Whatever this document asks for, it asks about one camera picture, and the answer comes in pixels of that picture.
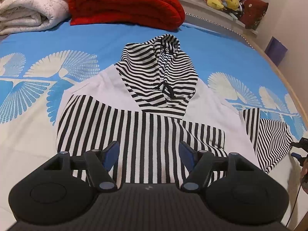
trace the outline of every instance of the plush duck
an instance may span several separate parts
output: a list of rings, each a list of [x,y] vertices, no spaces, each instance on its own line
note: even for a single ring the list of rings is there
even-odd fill
[[[239,0],[224,0],[222,1],[224,6],[227,8],[230,8],[234,11],[238,10],[238,7],[240,6],[240,1]]]
[[[224,5],[222,5],[219,0],[207,0],[207,4],[208,6],[218,10],[224,8]]]

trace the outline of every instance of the white fabric panel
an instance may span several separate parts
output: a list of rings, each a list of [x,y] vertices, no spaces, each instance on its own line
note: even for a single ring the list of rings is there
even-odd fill
[[[114,108],[141,111],[114,65],[64,91],[56,125],[72,95],[90,95]],[[204,123],[225,131],[225,152],[237,152],[259,167],[252,143],[246,134],[243,118],[232,105],[218,98],[201,79],[198,79],[196,93],[190,99],[183,120]]]

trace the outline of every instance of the bed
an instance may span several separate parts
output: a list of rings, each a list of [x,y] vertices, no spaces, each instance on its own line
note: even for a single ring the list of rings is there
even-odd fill
[[[126,43],[165,33],[180,40],[199,77],[236,110],[258,107],[261,118],[286,122],[294,140],[307,134],[307,117],[295,93],[258,46],[194,15],[187,14],[173,32],[129,24],[70,26],[65,21],[45,32],[9,35],[0,42],[1,230],[14,222],[10,189],[57,152],[55,122],[64,90],[116,63]],[[290,194],[283,223],[298,190],[299,170],[288,155],[270,172]],[[307,211],[308,196],[301,191],[299,199],[290,228]]]

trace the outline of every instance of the circular pad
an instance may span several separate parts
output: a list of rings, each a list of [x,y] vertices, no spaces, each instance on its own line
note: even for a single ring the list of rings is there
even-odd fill
[[[81,179],[69,173],[44,171],[16,184],[9,194],[9,204],[17,220],[53,225],[83,214],[93,197],[92,188]]]
[[[254,177],[233,174],[213,182],[206,190],[205,201],[211,211],[232,223],[262,225],[281,221],[289,197],[265,173]]]

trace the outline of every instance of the shelf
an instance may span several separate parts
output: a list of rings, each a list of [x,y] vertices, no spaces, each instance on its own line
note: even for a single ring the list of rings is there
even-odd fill
[[[232,16],[228,15],[227,13],[224,13],[220,10],[217,10],[217,9],[214,9],[210,6],[208,6],[206,4],[206,2],[204,0],[179,0],[179,1],[183,1],[183,2],[186,2],[186,3],[190,3],[190,4],[193,4],[195,6],[198,6],[200,8],[202,8],[203,10],[208,10],[212,13],[215,13],[221,17],[224,17],[230,21],[232,21],[233,23],[236,23],[238,26],[242,27],[243,29],[245,29],[245,24],[242,23],[241,21],[239,20],[235,20]],[[251,31],[252,33],[254,33],[255,35],[258,34],[258,32],[256,30],[252,30],[252,29],[248,29],[249,31]]]

